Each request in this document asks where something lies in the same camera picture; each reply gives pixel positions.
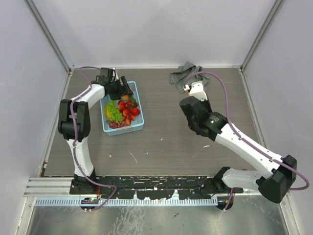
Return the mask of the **orange peach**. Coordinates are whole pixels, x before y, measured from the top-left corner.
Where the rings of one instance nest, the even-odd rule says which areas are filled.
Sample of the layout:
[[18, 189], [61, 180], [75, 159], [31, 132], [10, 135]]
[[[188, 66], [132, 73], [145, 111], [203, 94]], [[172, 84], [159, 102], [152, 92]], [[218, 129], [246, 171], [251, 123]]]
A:
[[129, 94], [121, 96], [122, 100], [130, 100], [131, 96]]

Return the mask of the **blue plastic basket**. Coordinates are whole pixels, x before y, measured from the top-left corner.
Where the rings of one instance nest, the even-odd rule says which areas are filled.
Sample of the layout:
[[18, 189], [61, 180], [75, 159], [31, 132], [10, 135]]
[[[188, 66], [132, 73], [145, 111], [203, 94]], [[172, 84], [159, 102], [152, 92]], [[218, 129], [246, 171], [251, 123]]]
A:
[[100, 100], [100, 106], [101, 106], [101, 112], [102, 112], [102, 125], [103, 125], [103, 131], [108, 135], [108, 136], [115, 136], [115, 135], [120, 135], [120, 134], [126, 134], [129, 132], [134, 132], [134, 131], [139, 131], [142, 130], [144, 127], [144, 116], [143, 112], [141, 109], [141, 103], [140, 103], [140, 98], [139, 98], [139, 93], [137, 90], [137, 85], [135, 81], [129, 81], [128, 82], [129, 87], [133, 91], [133, 98], [136, 100], [139, 110], [139, 115], [136, 116], [135, 120], [131, 120], [130, 125], [126, 125], [123, 127], [118, 127], [118, 128], [111, 128], [112, 125], [109, 123], [109, 119], [105, 114], [105, 107], [106, 105], [111, 101], [111, 98], [109, 96], [104, 97], [103, 99]]

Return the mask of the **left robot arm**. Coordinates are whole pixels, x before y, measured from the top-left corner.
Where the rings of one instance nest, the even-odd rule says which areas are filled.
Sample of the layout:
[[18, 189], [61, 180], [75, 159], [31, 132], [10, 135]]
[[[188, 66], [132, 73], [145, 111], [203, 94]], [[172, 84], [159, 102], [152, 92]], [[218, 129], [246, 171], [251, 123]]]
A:
[[91, 162], [88, 136], [91, 131], [90, 108], [105, 96], [118, 100], [124, 95], [132, 95], [126, 77], [100, 76], [79, 95], [63, 99], [59, 105], [58, 132], [67, 141], [74, 161], [74, 184], [85, 193], [96, 192], [98, 186], [95, 167]]

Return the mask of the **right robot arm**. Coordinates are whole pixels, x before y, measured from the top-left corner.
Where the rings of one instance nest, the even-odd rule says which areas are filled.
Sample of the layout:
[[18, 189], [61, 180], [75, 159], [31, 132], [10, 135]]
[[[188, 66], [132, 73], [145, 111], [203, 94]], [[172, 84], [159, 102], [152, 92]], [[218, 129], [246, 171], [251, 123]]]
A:
[[218, 192], [246, 188], [259, 191], [273, 203], [283, 200], [296, 179], [297, 160], [293, 156], [282, 157], [262, 147], [240, 132], [225, 116], [213, 112], [207, 100], [189, 96], [179, 106], [192, 131], [227, 147], [255, 168], [254, 171], [244, 171], [224, 167], [215, 176], [214, 186]]

